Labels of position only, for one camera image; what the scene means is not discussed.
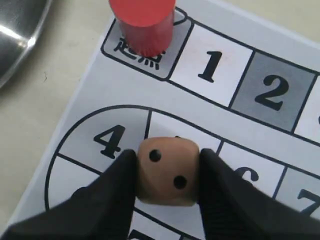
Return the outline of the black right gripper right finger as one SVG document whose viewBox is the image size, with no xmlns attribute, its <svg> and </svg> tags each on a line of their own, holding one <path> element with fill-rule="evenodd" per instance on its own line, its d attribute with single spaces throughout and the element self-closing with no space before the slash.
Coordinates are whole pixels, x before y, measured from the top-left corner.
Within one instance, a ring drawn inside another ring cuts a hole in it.
<svg viewBox="0 0 320 240">
<path fill-rule="evenodd" d="M 199 155 L 199 208 L 207 240 L 318 240 L 320 222 L 280 203 L 212 149 Z"/>
</svg>

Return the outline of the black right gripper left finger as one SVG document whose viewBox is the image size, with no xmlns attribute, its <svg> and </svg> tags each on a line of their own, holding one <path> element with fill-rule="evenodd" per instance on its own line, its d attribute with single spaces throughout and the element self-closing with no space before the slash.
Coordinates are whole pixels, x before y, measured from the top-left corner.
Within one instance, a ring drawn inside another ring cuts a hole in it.
<svg viewBox="0 0 320 240">
<path fill-rule="evenodd" d="M 137 155 L 124 150 L 96 180 L 50 210 L 10 225 L 3 240 L 125 240 L 136 200 Z"/>
</svg>

